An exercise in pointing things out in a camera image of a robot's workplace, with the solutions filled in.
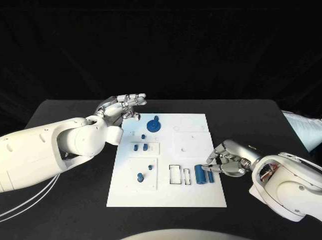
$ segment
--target black tablecloth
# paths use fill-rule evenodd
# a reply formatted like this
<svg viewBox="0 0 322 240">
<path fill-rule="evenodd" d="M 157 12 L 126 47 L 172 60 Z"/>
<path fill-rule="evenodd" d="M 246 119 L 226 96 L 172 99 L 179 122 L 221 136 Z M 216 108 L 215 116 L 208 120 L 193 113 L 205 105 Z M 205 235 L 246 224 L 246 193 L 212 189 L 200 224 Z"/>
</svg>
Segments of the black tablecloth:
<svg viewBox="0 0 322 240">
<path fill-rule="evenodd" d="M 100 100 L 45 101 L 28 128 L 88 117 Z M 274 101 L 269 100 L 150 100 L 141 113 L 206 114 L 213 144 L 226 139 L 248 142 L 265 154 L 290 152 L 310 159 L 308 152 Z M 249 194 L 251 174 L 222 175 L 228 208 L 107 207 L 117 146 L 62 174 L 49 195 L 22 215 L 0 223 L 0 240 L 117 240 L 137 233 L 193 228 L 231 233 L 251 239 L 314 239 L 322 223 L 311 216 L 301 222 L 282 218 Z M 0 213 L 21 204 L 45 187 L 0 194 Z"/>
</svg>

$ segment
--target black curtain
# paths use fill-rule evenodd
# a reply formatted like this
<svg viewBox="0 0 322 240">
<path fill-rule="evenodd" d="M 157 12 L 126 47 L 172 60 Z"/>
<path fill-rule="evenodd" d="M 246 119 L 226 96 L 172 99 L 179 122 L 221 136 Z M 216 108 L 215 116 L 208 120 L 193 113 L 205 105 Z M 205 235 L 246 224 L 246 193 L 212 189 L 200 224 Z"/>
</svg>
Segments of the black curtain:
<svg viewBox="0 0 322 240">
<path fill-rule="evenodd" d="M 46 99 L 141 92 L 274 99 L 321 117 L 322 9 L 59 4 L 0 3 L 0 134 L 25 127 Z"/>
</svg>

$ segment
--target black table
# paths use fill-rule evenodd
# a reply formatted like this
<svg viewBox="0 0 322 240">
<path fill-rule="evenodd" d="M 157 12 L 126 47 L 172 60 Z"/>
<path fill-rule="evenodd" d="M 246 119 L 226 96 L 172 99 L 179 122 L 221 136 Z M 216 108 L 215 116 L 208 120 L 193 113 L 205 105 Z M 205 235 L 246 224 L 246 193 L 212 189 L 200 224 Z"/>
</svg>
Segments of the black table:
<svg viewBox="0 0 322 240">
<path fill-rule="evenodd" d="M 74 117 L 88 117 L 100 100 L 45 101 L 28 128 Z M 143 113 L 206 114 L 213 144 L 226 139 L 248 142 L 265 154 L 290 152 L 310 159 L 307 149 L 274 101 L 269 100 L 149 100 Z M 21 216 L 0 223 L 0 240 L 118 240 L 137 233 L 193 228 L 231 233 L 251 239 L 314 239 L 322 223 L 307 216 L 301 222 L 282 218 L 249 194 L 251 174 L 222 175 L 228 208 L 107 207 L 117 146 L 62 174 L 49 195 Z M 0 213 L 21 204 L 45 187 L 0 194 Z"/>
</svg>

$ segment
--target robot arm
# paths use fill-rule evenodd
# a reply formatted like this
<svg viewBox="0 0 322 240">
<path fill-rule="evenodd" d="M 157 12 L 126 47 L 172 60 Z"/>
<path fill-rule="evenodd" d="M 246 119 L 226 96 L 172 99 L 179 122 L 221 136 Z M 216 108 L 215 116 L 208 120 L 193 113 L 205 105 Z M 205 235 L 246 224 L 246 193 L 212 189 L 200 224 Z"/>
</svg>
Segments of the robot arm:
<svg viewBox="0 0 322 240">
<path fill-rule="evenodd" d="M 252 171 L 251 194 L 290 220 L 298 222 L 307 214 L 322 221 L 322 168 L 295 155 L 265 156 L 252 146 L 226 140 L 215 149 L 208 163 L 221 157 L 222 164 L 203 165 L 206 171 L 241 177 Z"/>
<path fill-rule="evenodd" d="M 105 100 L 88 118 L 74 118 L 0 137 L 0 193 L 29 187 L 91 160 L 105 142 L 118 145 L 124 119 L 141 115 L 146 94 Z"/>
</svg>

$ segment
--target blue object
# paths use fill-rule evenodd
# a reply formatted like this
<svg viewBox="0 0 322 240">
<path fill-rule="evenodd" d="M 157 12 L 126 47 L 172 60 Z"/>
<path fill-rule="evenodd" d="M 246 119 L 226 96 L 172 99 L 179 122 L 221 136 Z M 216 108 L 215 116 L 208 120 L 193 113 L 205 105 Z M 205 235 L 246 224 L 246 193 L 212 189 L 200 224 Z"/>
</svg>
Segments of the blue object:
<svg viewBox="0 0 322 240">
<path fill-rule="evenodd" d="M 141 183 L 144 181 L 143 173 L 139 173 L 139 182 Z"/>
<path fill-rule="evenodd" d="M 162 123 L 160 123 L 159 116 L 156 116 L 154 120 L 151 120 L 151 121 L 149 122 L 147 128 L 149 128 L 149 131 L 153 132 L 153 133 L 157 132 L 157 131 L 160 131 L 160 129 L 162 129 Z"/>
<path fill-rule="evenodd" d="M 215 180 L 213 180 L 213 172 L 208 171 L 208 175 L 209 175 L 209 181 L 213 184 Z"/>
<path fill-rule="evenodd" d="M 202 166 L 203 165 L 195 166 L 197 184 L 206 184 L 206 171 L 203 170 Z"/>
</svg>

